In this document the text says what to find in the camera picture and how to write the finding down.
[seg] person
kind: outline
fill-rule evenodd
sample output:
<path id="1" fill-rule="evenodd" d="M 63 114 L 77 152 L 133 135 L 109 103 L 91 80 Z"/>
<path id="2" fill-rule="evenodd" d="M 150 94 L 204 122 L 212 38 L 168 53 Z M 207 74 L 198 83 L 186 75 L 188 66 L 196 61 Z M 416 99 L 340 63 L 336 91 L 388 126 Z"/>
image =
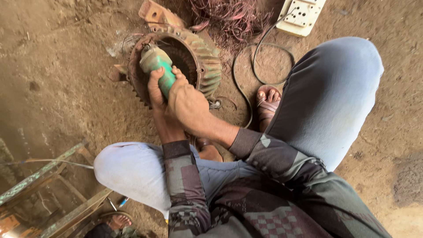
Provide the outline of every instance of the person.
<path id="1" fill-rule="evenodd" d="M 107 146 L 94 161 L 97 180 L 169 219 L 169 237 L 390 237 L 354 189 L 333 170 L 375 103 L 384 71 L 368 40 L 325 42 L 291 69 L 282 95 L 257 92 L 260 132 L 209 112 L 202 93 L 175 67 L 166 102 L 151 72 L 148 89 L 162 147 Z M 184 130 L 219 143 L 201 156 Z"/>
<path id="2" fill-rule="evenodd" d="M 116 214 L 104 217 L 98 225 L 87 232 L 84 238 L 109 238 L 111 237 L 112 231 L 122 229 L 131 224 L 131 220 L 125 215 Z"/>

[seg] patterned long-sleeve shirt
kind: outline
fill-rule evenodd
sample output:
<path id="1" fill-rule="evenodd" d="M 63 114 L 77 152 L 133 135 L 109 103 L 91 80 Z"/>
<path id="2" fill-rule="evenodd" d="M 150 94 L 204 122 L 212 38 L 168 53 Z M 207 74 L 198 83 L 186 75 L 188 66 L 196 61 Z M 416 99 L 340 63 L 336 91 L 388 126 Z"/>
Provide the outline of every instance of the patterned long-sleeve shirt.
<path id="1" fill-rule="evenodd" d="M 241 129 L 229 151 L 262 177 L 226 184 L 210 207 L 188 141 L 163 145 L 169 237 L 391 237 L 354 189 L 322 160 Z"/>

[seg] green angle grinder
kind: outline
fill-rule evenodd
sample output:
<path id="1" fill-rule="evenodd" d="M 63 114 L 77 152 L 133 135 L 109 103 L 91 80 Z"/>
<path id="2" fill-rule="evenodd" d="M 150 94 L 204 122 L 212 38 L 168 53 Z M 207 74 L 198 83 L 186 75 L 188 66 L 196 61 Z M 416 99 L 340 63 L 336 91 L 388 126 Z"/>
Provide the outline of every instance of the green angle grinder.
<path id="1" fill-rule="evenodd" d="M 154 44 L 147 44 L 141 52 L 140 67 L 144 73 L 149 74 L 160 67 L 165 69 L 165 74 L 159 79 L 159 88 L 166 99 L 169 99 L 169 91 L 176 76 L 171 72 L 172 60 L 169 56 Z"/>

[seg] dirt floor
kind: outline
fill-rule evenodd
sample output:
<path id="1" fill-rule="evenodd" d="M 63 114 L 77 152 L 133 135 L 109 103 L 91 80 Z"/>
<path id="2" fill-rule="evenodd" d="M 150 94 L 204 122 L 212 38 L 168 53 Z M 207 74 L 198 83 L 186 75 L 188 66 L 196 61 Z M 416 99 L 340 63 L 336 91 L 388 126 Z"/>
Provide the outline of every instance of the dirt floor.
<path id="1" fill-rule="evenodd" d="M 157 2 L 191 22 L 184 0 Z M 110 67 L 126 57 L 120 49 L 125 36 L 147 32 L 137 15 L 141 0 L 0 3 L 0 138 L 15 160 L 54 158 L 83 138 L 93 154 L 120 141 L 159 144 L 150 111 L 135 98 L 131 86 L 107 77 Z M 276 0 L 263 0 L 260 5 L 274 9 L 276 15 L 282 7 Z M 213 32 L 211 37 L 219 41 Z M 266 41 L 289 48 L 298 60 L 316 45 L 342 36 L 372 41 L 385 72 L 376 104 L 336 172 L 356 189 L 393 237 L 421 237 L 423 2 L 328 0 L 308 37 L 274 30 Z M 233 99 L 238 108 L 224 101 L 214 113 L 244 125 L 246 104 L 231 78 L 233 50 L 226 47 L 221 54 L 223 79 L 215 95 Z M 251 51 L 247 53 L 240 58 L 236 73 L 253 101 L 260 84 L 250 67 Z M 263 48 L 257 63 L 260 75 L 269 81 L 283 79 L 290 68 L 283 51 L 269 48 Z M 84 162 L 82 157 L 73 161 Z M 20 168 L 28 176 L 42 165 Z M 101 189 L 92 172 L 82 168 L 68 168 L 66 178 L 86 197 Z M 7 189 L 2 184 L 0 192 Z M 116 202 L 121 195 L 110 197 Z M 78 205 L 76 198 L 68 199 L 68 210 Z M 129 201 L 123 210 L 134 216 L 140 234 L 167 235 L 166 223 L 154 209 Z"/>

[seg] light blue jeans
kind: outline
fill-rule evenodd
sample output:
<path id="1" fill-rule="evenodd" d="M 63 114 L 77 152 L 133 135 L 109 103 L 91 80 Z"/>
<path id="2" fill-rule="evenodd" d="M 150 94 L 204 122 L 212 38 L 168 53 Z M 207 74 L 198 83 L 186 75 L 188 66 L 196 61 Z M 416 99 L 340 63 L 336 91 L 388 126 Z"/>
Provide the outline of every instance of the light blue jeans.
<path id="1" fill-rule="evenodd" d="M 333 171 L 374 105 L 383 70 L 370 41 L 344 37 L 319 45 L 292 68 L 266 133 L 322 159 Z M 201 160 L 191 149 L 209 203 L 226 183 L 261 175 L 243 161 Z M 104 186 L 159 210 L 168 219 L 170 198 L 161 147 L 140 142 L 109 145 L 95 159 L 94 172 Z"/>

